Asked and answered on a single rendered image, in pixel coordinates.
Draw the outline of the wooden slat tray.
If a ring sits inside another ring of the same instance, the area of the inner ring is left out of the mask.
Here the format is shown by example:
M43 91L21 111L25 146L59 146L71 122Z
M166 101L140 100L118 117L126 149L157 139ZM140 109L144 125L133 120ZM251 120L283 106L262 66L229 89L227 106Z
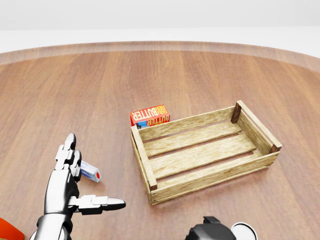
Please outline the wooden slat tray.
M242 102L171 122L131 127L152 205L268 168L281 143Z

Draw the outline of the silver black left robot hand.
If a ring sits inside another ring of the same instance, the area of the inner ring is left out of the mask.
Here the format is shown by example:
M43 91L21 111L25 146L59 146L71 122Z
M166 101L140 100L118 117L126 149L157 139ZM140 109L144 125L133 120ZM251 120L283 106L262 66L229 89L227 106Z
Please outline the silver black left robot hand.
M77 182L82 176L82 155L76 149L76 136L73 132L59 146L55 160L55 169L50 175L45 193L45 214L58 213L71 217L74 212L80 212L82 215L96 215L126 207L121 198L94 194L79 196Z

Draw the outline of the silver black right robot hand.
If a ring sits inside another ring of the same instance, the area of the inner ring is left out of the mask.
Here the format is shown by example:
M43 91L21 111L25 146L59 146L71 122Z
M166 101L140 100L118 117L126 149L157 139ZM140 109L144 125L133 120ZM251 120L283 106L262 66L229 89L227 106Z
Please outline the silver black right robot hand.
M189 230L185 240L236 240L235 235L214 216L204 216L203 223Z

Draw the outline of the orange red rounded object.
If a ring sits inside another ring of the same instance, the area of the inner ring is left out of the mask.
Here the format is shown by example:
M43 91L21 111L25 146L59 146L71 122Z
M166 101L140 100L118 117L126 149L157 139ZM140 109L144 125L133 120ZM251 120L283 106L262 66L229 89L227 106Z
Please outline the orange red rounded object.
M0 217L0 240L24 240L24 234Z

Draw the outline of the round tin with white lid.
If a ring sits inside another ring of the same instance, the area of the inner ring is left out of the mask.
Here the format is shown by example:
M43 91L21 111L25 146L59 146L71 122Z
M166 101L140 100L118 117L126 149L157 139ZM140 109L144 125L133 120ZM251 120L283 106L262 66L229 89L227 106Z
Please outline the round tin with white lid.
M230 230L236 240L258 240L256 231L245 222L236 222Z

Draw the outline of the small white box red dot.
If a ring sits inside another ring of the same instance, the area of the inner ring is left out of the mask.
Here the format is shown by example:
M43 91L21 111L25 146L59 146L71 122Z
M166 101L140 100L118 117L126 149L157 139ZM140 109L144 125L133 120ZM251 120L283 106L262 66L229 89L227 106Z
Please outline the small white box red dot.
M80 169L82 175L96 183L98 183L102 177L98 168L94 167L93 165L90 165L89 163L83 160L81 161Z

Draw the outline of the red butter box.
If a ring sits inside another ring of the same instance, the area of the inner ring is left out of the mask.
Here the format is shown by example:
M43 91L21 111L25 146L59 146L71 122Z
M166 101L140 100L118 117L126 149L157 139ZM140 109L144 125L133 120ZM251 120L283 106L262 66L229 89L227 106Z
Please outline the red butter box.
M141 129L169 122L170 113L162 104L131 112L130 121L131 126Z

